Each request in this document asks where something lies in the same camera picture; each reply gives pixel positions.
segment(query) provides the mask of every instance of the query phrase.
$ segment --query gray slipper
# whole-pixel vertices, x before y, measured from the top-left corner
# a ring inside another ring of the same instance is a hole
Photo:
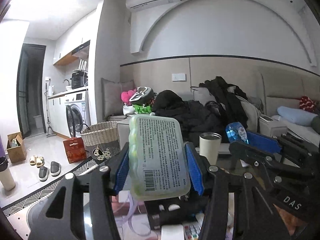
[[[47,167],[41,166],[39,169],[39,179],[40,181],[46,181],[48,178],[49,169]]]
[[[58,176],[61,172],[61,165],[57,162],[51,162],[50,171],[52,176]]]

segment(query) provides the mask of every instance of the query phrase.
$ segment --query red gift bag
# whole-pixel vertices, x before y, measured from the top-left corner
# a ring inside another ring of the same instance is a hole
[[[81,137],[63,141],[69,163],[83,161],[87,158]]]

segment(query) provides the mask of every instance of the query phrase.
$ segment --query blue pillow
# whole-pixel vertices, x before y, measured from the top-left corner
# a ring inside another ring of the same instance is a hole
[[[285,106],[280,106],[277,111],[280,116],[290,123],[302,126],[311,126],[312,119],[317,116],[316,114],[309,113],[302,109],[294,109]]]

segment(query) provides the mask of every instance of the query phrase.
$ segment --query slipper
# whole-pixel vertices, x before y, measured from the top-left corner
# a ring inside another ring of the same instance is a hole
[[[46,181],[49,175],[49,169],[47,167],[41,166],[39,169],[39,180]]]
[[[60,174],[61,171],[61,165],[57,162],[51,162],[51,175],[52,176],[58,176]]]
[[[38,158],[37,155],[33,155],[31,158],[30,158],[30,165],[33,166],[33,165],[36,165],[36,159]]]
[[[43,166],[43,164],[44,164],[43,157],[38,157],[37,160],[36,160],[37,168],[40,168],[41,166]]]

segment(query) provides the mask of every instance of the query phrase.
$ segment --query barcode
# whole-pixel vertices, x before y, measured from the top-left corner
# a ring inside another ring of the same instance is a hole
[[[144,171],[144,182],[146,186],[146,191],[156,190],[155,178],[153,176],[153,170]]]

